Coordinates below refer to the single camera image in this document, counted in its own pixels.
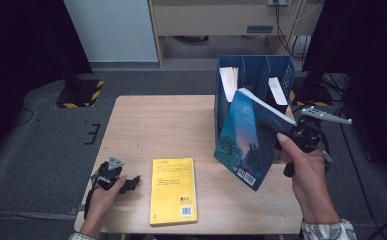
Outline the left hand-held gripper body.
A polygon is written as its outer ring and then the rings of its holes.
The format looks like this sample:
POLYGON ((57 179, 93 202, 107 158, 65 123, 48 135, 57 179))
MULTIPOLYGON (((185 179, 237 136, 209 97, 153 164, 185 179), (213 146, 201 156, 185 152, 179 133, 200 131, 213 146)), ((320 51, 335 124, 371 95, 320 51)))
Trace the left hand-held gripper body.
POLYGON ((103 189, 109 190, 119 178, 125 163, 113 156, 103 162, 90 179, 99 184, 103 189))

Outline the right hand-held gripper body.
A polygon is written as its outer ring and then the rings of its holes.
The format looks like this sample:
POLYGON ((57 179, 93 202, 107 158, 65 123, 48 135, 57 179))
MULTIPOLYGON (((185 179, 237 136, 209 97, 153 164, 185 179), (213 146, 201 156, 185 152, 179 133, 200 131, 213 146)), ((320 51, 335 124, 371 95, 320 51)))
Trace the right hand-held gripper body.
POLYGON ((294 143, 305 153, 310 153, 323 146, 329 152, 328 140, 321 129, 321 122, 328 121, 339 124, 351 125, 351 119, 344 119, 325 111, 318 110, 314 106, 303 108, 297 124, 290 130, 295 135, 294 143))

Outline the dark illustrated book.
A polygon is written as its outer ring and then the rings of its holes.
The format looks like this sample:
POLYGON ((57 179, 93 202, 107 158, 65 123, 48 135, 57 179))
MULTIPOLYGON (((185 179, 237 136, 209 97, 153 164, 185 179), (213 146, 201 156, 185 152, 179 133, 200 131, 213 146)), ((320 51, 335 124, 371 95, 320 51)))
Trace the dark illustrated book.
POLYGON ((286 131, 296 124, 248 89, 237 89, 214 151, 214 157, 254 191, 275 160, 278 142, 277 134, 259 125, 260 120, 286 131))

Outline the yellow book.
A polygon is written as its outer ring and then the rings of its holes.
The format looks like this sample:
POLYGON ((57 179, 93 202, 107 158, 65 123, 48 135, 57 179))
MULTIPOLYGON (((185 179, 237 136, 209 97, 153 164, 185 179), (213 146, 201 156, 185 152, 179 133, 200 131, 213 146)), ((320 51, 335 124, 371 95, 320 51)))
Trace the yellow book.
POLYGON ((194 160, 154 159, 149 224, 164 226, 197 221, 194 160))

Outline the black book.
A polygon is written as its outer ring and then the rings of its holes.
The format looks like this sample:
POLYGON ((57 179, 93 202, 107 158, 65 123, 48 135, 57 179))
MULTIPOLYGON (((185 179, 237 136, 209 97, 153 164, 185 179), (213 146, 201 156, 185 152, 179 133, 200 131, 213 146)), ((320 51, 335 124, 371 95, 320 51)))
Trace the black book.
POLYGON ((287 110, 288 102, 277 77, 268 79, 266 103, 281 113, 285 113, 287 110))

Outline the bright blue book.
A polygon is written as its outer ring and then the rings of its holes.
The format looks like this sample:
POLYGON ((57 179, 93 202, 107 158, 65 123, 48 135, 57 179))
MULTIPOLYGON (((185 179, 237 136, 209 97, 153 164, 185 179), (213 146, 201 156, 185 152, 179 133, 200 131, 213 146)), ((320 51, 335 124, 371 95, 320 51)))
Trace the bright blue book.
POLYGON ((229 106, 233 100, 238 85, 238 67, 222 67, 220 72, 218 123, 219 130, 222 130, 229 106))

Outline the blue file rack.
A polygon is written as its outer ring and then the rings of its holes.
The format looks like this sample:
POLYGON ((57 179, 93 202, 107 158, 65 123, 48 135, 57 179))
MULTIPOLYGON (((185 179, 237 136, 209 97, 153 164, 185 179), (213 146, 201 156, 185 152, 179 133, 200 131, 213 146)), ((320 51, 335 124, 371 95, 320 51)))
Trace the blue file rack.
POLYGON ((219 130, 218 104, 220 72, 222 67, 238 67, 237 89, 246 88, 266 103, 268 79, 277 77, 289 106, 289 95, 294 83, 295 69, 291 58, 276 55, 221 55, 218 57, 217 82, 214 102, 215 148, 222 130, 219 130))

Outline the person's left hand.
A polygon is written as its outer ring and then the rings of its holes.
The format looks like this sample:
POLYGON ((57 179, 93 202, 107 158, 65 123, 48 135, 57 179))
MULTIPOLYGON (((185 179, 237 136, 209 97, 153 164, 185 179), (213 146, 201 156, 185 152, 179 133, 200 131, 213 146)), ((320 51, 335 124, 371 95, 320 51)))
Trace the person's left hand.
POLYGON ((127 177, 123 175, 109 190, 98 187, 93 192, 87 216, 80 229, 83 235, 95 238, 101 232, 103 219, 112 206, 116 196, 119 194, 119 190, 125 184, 126 179, 127 177))

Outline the person's right hand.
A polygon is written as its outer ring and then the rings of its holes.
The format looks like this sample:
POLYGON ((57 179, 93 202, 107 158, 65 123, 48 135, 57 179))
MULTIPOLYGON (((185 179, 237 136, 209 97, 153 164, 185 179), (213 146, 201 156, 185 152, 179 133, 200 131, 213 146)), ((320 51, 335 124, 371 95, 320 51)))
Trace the person's right hand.
POLYGON ((278 133, 283 148, 282 160, 294 165, 293 193, 308 224, 336 224, 341 219, 331 200, 325 175, 325 152, 304 153, 293 140, 278 133))

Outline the black stand with striped base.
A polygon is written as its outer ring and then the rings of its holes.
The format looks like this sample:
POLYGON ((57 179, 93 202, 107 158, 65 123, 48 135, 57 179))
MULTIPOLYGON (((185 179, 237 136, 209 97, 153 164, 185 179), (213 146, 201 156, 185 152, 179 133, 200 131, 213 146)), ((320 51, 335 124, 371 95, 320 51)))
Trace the black stand with striped base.
POLYGON ((293 105, 330 106, 333 98, 323 85, 322 74, 301 73, 294 78, 290 100, 293 105))
POLYGON ((91 107, 99 97, 104 81, 100 79, 65 80, 55 104, 58 108, 91 107))

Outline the black curtain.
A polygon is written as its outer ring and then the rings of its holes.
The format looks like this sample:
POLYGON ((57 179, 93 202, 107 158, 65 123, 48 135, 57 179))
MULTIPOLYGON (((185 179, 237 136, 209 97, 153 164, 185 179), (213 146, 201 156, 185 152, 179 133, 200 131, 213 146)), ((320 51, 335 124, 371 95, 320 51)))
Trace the black curtain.
POLYGON ((62 78, 39 32, 41 20, 49 23, 75 72, 91 70, 64 0, 0 0, 0 141, 25 95, 62 78))
POLYGON ((326 0, 304 69, 307 85, 344 73, 344 95, 372 159, 387 166, 387 0, 326 0))

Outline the beige wooden desk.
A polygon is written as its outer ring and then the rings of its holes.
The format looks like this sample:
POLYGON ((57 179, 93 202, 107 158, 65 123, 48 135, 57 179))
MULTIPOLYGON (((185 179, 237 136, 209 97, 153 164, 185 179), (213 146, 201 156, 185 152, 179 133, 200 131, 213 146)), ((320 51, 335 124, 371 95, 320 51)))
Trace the beige wooden desk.
POLYGON ((297 36, 313 34, 326 0, 148 0, 158 63, 170 37, 263 37, 273 54, 289 54, 297 36))

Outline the white panel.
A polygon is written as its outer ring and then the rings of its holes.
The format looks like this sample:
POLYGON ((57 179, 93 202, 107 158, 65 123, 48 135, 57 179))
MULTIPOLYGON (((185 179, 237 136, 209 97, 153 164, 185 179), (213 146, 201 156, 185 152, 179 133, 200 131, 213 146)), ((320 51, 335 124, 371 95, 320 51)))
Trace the white panel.
POLYGON ((64 0, 90 62, 157 62, 148 0, 64 0))

